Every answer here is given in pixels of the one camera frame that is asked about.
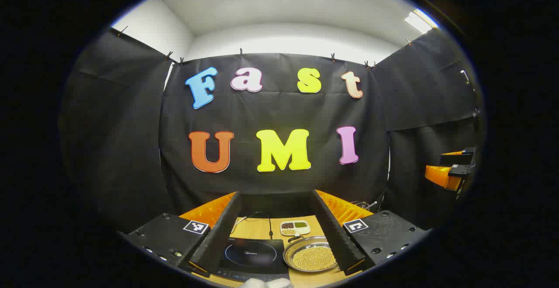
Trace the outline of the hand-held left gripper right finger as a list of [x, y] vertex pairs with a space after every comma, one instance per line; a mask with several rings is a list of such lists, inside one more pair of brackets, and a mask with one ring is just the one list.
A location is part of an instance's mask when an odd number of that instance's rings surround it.
[[392, 211], [374, 214], [320, 190], [311, 192], [311, 208], [345, 275], [396, 259], [431, 232]]

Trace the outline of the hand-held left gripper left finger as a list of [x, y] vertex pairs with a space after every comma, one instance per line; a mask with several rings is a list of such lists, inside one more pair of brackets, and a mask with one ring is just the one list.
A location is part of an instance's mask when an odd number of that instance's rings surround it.
[[161, 214], [122, 236], [167, 265], [209, 277], [217, 272], [241, 206], [235, 191], [182, 215]]

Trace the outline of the stainless steel pot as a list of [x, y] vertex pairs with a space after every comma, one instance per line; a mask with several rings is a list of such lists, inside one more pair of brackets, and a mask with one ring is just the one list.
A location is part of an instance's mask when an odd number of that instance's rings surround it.
[[[290, 242], [290, 244], [284, 250], [284, 252], [283, 252], [284, 262], [290, 268], [292, 268], [296, 271], [301, 271], [301, 270], [298, 270], [297, 268], [294, 268], [294, 266], [292, 266], [291, 258], [297, 251], [299, 251], [301, 249], [304, 249], [306, 247], [312, 247], [312, 246], [324, 246], [324, 247], [331, 248], [330, 244], [328, 243], [325, 236], [315, 236], [315, 237], [302, 237], [302, 236], [300, 236], [300, 237], [297, 237], [293, 242]], [[328, 271], [328, 270], [331, 270], [331, 269], [334, 269], [334, 268], [337, 268], [337, 267], [338, 267], [338, 264], [337, 264], [337, 266], [335, 266], [333, 268], [323, 270], [323, 271]], [[321, 272], [321, 271], [315, 271], [315, 272], [303, 271], [303, 272], [318, 273], [318, 272]]]

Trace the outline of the black induction cooktop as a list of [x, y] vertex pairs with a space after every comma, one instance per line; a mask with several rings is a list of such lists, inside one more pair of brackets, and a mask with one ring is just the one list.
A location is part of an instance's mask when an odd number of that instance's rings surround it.
[[250, 278], [269, 282], [290, 279], [283, 259], [282, 240], [248, 240], [229, 238], [214, 275], [245, 282]]

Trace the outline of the pile of soybeans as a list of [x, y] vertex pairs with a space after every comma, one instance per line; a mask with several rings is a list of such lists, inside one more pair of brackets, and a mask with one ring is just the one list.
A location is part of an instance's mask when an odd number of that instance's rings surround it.
[[331, 248], [324, 246], [306, 247], [291, 258], [292, 266], [301, 271], [323, 271], [337, 266]]

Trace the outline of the white divided bean dish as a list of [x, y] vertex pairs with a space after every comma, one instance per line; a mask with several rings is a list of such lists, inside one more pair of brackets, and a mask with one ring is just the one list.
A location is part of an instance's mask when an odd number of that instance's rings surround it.
[[310, 233], [310, 226], [306, 220], [285, 221], [280, 224], [283, 236], [303, 236]]

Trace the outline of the white cloth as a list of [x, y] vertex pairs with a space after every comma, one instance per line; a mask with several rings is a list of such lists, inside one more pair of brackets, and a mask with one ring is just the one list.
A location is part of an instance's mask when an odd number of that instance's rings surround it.
[[250, 278], [239, 288], [294, 288], [294, 285], [287, 278], [278, 278], [268, 282], [257, 278]]

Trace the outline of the small ceiling light panel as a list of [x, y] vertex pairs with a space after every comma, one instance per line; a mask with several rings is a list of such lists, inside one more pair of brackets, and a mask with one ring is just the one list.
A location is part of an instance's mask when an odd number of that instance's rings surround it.
[[438, 24], [419, 8], [409, 12], [404, 21], [421, 34], [426, 34], [429, 30], [438, 28]]

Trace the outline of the row of small cloth clips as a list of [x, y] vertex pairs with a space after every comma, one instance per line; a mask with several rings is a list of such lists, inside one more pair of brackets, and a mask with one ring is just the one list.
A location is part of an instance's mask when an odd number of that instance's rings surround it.
[[334, 56], [341, 61], [372, 65], [401, 48], [401, 45], [351, 30], [296, 23], [239, 26], [201, 36], [193, 36], [187, 29], [161, 26], [119, 23], [114, 27], [156, 51], [172, 52], [175, 61], [240, 53], [283, 53]]

